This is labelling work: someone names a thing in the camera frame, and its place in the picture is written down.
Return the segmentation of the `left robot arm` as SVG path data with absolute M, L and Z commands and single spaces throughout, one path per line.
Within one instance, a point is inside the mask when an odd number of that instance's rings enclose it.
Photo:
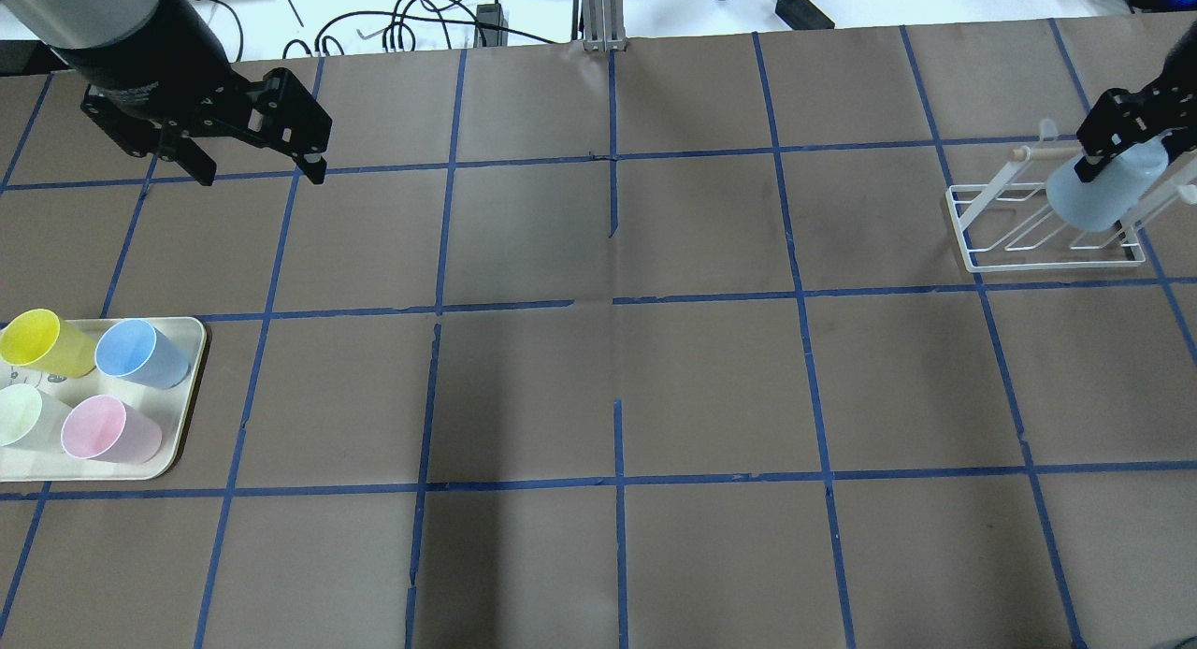
M 217 163 L 201 138 L 233 138 L 324 183 L 332 117 L 291 69 L 236 69 L 188 0 L 4 0 L 5 10 L 89 83 L 81 111 L 124 154 L 157 156 L 200 184 Z

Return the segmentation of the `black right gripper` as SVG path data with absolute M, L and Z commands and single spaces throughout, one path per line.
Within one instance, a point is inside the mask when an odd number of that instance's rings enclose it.
M 1138 92 L 1110 87 L 1076 133 L 1082 154 L 1074 174 L 1090 183 L 1104 164 L 1157 137 L 1167 162 L 1196 147 L 1196 26 L 1163 57 L 1161 73 Z

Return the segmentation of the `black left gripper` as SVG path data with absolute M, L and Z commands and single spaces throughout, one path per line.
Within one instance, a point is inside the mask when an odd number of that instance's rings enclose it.
M 124 153 L 176 154 L 176 163 L 201 186 L 212 186 L 218 171 L 193 142 L 203 137 L 233 138 L 294 156 L 310 183 L 326 182 L 332 116 L 294 71 L 281 66 L 257 81 L 235 74 L 184 95 L 168 95 L 163 81 L 124 91 L 89 85 L 81 111 Z

